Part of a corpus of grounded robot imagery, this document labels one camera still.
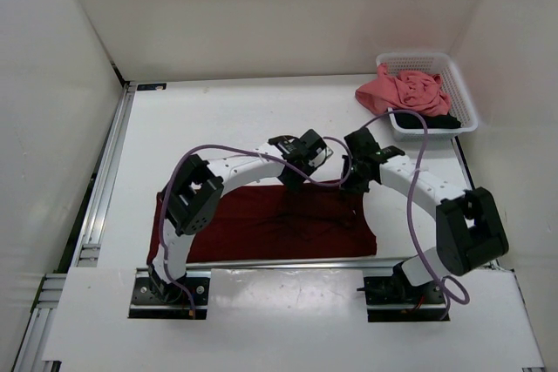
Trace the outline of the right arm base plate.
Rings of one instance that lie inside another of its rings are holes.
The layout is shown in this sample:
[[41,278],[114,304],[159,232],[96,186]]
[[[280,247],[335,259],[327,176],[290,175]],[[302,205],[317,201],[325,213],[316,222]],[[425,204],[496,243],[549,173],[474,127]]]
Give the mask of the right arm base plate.
[[364,277],[368,322],[448,321],[446,300],[433,281],[414,287],[395,275]]

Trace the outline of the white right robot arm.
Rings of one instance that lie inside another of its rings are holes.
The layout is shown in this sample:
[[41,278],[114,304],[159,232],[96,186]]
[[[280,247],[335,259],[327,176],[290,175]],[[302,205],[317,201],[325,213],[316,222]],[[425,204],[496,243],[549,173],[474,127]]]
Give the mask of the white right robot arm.
[[[450,299],[467,304],[468,295],[458,298],[444,282],[455,281],[509,250],[493,195],[484,187],[460,188],[427,171],[422,166],[424,148],[411,159],[394,145],[381,147],[366,127],[348,134],[344,141],[349,149],[344,156],[345,191],[367,193],[375,182],[406,198],[407,226],[417,254],[393,268],[389,291],[400,301],[410,302],[424,285],[433,284]],[[435,223],[436,243],[428,250],[420,246],[414,228],[415,206]]]

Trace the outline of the dark red t-shirt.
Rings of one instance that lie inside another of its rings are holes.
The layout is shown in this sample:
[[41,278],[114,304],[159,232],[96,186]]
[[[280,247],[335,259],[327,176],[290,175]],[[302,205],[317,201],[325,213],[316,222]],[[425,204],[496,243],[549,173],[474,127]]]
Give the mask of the dark red t-shirt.
[[304,184],[243,186],[194,235],[186,261],[356,258],[376,254],[362,195]]

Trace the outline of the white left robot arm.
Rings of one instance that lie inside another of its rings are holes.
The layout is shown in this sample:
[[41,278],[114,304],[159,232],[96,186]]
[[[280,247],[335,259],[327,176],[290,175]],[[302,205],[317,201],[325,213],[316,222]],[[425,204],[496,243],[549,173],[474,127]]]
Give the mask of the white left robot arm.
[[298,189],[329,159],[332,150],[310,129],[302,137],[279,136],[249,150],[200,145],[177,163],[156,197],[150,247],[146,258],[149,288],[165,304],[187,289],[187,238],[213,220],[222,197],[263,179],[278,179]]

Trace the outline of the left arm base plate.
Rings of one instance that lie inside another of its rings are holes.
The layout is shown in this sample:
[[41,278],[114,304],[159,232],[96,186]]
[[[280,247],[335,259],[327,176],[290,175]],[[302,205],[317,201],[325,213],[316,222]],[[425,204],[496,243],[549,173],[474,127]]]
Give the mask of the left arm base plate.
[[191,294],[191,307],[187,294],[170,284],[162,294],[154,285],[146,268],[137,269],[128,309],[130,319],[195,320],[204,321],[208,316],[208,300],[211,272],[194,270],[187,272],[178,282]]

